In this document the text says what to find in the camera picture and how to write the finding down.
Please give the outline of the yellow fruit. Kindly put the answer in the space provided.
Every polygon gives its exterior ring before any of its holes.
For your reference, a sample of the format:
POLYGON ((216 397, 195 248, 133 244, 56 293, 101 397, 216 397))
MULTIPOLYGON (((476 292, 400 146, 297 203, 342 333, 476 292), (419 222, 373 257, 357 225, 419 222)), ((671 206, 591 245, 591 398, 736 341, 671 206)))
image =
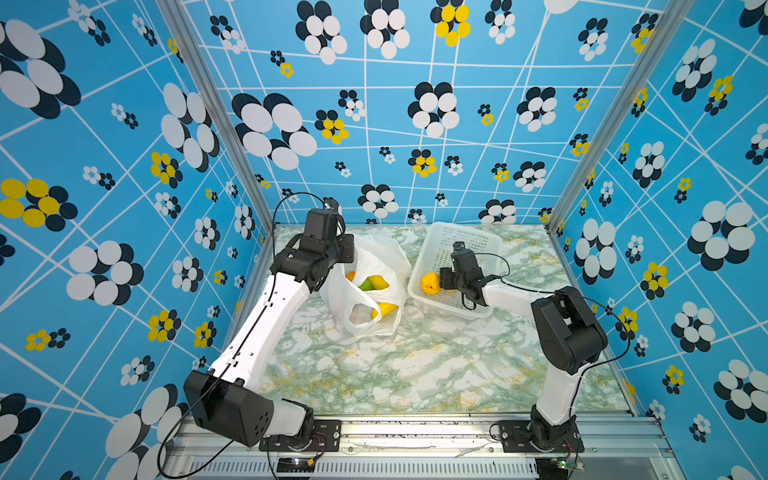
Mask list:
POLYGON ((429 272, 420 280, 422 292, 427 296, 434 296, 441 292, 440 276, 438 273, 429 272))

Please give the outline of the green fruit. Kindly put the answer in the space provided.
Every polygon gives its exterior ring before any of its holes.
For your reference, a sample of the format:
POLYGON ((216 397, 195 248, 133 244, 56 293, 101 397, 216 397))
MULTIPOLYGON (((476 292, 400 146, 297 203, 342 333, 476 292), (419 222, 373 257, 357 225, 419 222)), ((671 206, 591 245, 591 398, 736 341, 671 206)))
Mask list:
POLYGON ((358 286, 364 292, 382 291, 389 287, 389 283, 380 275, 369 276, 358 286))

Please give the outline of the white plastic bag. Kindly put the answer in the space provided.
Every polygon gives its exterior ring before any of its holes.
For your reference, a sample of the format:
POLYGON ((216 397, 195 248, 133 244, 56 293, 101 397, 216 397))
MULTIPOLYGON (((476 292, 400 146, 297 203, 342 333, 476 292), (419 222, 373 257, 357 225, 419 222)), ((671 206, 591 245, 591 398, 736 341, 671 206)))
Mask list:
POLYGON ((320 296, 353 337, 392 336, 408 298, 405 281, 410 272, 410 262, 393 238, 356 234, 354 261, 332 268, 320 296))

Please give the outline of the yellow banana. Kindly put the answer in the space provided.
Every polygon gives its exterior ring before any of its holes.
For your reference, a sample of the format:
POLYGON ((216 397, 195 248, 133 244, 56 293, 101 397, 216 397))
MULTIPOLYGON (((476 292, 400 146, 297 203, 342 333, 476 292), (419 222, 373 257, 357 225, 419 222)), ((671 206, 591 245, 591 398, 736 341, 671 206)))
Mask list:
POLYGON ((396 304, 391 303, 379 303, 378 306, 371 311, 372 320, 381 320, 384 317, 394 313, 399 308, 396 304))

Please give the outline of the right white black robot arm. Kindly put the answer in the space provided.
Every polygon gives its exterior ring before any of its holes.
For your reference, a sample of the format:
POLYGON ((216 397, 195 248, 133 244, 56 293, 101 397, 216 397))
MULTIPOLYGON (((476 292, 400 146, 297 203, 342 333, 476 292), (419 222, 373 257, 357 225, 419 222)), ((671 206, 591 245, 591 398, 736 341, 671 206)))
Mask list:
POLYGON ((439 271, 442 289, 459 292, 465 303, 508 310, 535 325, 548 367, 530 413, 529 441, 545 451, 574 438, 574 406, 583 377, 608 346, 607 335, 585 298, 572 286, 540 291, 485 274, 477 254, 462 242, 453 245, 450 257, 451 265, 439 271))

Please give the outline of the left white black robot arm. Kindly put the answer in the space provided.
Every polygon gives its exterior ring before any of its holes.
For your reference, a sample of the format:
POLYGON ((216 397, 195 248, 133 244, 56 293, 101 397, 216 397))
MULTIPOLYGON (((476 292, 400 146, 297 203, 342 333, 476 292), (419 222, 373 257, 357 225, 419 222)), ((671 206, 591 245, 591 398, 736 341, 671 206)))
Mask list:
POLYGON ((278 341, 309 296, 337 264, 354 260, 354 236, 345 231, 337 204, 308 212, 304 230, 274 256, 257 305, 233 340, 205 373, 184 383, 195 424, 247 447, 271 437, 301 446, 312 437, 314 412, 292 400, 273 401, 257 392, 278 341))

